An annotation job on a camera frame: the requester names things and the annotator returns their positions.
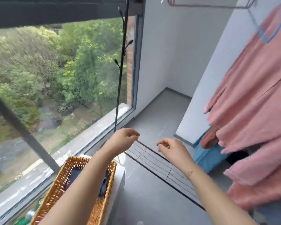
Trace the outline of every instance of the brick wall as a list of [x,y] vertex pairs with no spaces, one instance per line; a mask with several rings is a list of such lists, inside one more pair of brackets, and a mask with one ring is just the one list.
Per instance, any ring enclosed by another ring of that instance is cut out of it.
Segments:
[[[127,26],[127,42],[134,39],[134,23],[135,16],[128,17]],[[131,93],[132,93],[132,74],[133,74],[133,50],[134,42],[127,48],[126,58],[127,58],[127,102],[126,104],[131,106]]]

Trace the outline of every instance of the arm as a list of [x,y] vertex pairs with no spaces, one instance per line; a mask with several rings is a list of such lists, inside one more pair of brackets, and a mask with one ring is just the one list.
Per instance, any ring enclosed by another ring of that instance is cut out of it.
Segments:
[[179,140],[164,138],[157,143],[158,150],[193,184],[202,205],[215,225],[256,225],[256,222],[212,181],[194,163]]
[[63,196],[41,220],[40,225],[86,224],[98,198],[110,161],[138,139],[133,129],[120,129],[95,153]]

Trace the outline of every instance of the metal hanger rack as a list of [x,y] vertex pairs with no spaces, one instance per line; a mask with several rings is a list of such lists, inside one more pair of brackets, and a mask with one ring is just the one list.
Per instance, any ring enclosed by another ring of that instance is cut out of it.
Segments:
[[189,7],[189,8],[214,8],[214,9],[249,9],[253,6],[256,0],[248,0],[245,6],[226,6],[226,5],[200,5],[200,4],[176,4],[176,0],[167,0],[171,7]]

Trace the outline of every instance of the person's left hand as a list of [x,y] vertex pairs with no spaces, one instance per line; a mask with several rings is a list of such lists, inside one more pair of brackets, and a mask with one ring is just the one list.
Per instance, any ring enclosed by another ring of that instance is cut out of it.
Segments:
[[111,136],[103,148],[114,158],[128,150],[139,136],[140,134],[131,128],[120,129]]

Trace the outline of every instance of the hand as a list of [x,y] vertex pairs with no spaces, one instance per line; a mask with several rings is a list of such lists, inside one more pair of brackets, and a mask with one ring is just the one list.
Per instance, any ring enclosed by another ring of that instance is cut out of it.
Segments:
[[194,164],[194,160],[180,140],[164,138],[157,142],[160,151],[181,172],[186,166]]
[[131,128],[120,129],[111,136],[103,148],[114,158],[128,150],[139,136],[140,134]]

